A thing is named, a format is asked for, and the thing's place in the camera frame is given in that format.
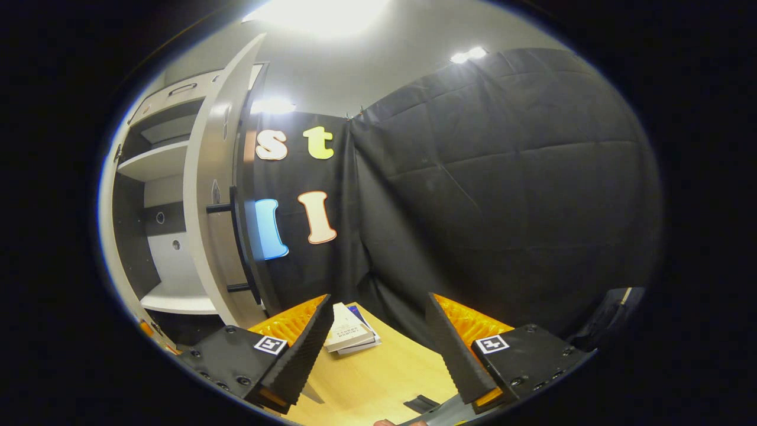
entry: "black fabric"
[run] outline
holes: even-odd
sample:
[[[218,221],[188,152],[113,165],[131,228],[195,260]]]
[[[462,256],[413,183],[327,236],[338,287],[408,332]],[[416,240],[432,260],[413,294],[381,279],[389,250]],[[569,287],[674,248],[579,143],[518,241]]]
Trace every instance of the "black fabric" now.
[[[307,153],[323,125],[334,157]],[[270,115],[283,161],[258,161],[290,252],[268,261],[286,308],[358,301],[429,347],[429,291],[513,327],[564,336],[598,295],[643,287],[662,200],[631,108],[571,52],[517,49],[450,65],[345,119]],[[307,242],[297,196],[323,190],[337,238]]]

